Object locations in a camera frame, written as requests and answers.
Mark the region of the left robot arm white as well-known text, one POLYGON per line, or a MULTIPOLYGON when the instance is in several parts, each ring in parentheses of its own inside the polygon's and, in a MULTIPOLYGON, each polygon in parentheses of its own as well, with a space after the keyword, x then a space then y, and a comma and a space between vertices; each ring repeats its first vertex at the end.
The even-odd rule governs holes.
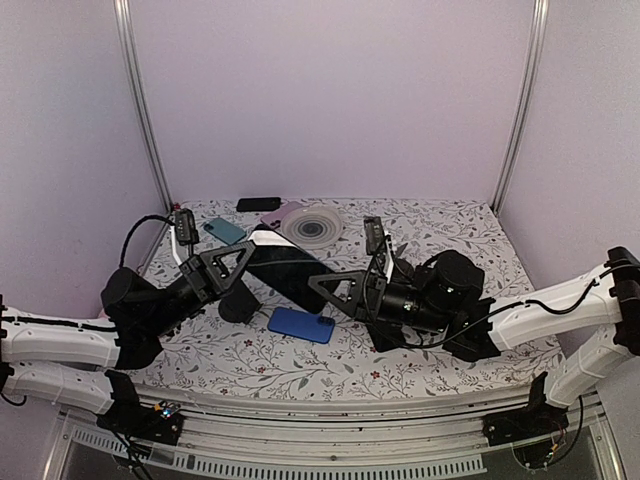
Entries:
POLYGON ((191 255, 169 286, 158 288, 128 267, 101 293, 103 316, 69 319, 1 308, 1 391, 109 412, 128 434, 148 426, 127 371, 149 366, 161 337, 229 296, 248 266, 252 241, 191 255))

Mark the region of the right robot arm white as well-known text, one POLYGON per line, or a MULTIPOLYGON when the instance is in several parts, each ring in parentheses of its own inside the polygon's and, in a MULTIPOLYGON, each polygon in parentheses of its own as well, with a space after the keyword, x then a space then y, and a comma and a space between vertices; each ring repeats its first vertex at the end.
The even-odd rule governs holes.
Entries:
POLYGON ((411 346, 403 326, 443 332, 433 345, 469 363, 541 337, 603 326, 602 336, 548 374, 539 398, 518 412, 517 427, 527 436, 539 435, 554 422, 556 409, 639 353, 639 260, 624 247, 609 250, 607 261, 593 270, 528 295, 484 298, 484 278, 455 250, 436 254, 411 273, 385 252, 374 254, 365 270, 314 275, 308 285, 394 348, 411 346))

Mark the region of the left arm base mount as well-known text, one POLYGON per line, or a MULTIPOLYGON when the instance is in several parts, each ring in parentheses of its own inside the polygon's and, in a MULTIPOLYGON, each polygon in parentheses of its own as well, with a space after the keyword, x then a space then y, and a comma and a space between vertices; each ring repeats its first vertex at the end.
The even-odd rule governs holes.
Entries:
POLYGON ((160 401, 154 406, 144 406, 126 374, 107 370, 105 376, 112 388, 113 403, 104 414, 97 415, 98 427, 164 445, 178 444, 185 420, 178 404, 160 401))

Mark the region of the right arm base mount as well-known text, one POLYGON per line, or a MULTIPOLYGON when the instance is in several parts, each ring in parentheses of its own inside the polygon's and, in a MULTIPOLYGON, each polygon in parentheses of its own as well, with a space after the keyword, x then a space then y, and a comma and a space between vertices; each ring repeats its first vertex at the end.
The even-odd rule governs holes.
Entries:
POLYGON ((485 415, 482 434, 490 446, 517 442, 559 431, 569 425, 567 407, 552 406, 544 393, 547 372, 532 382, 527 404, 520 408, 485 415))

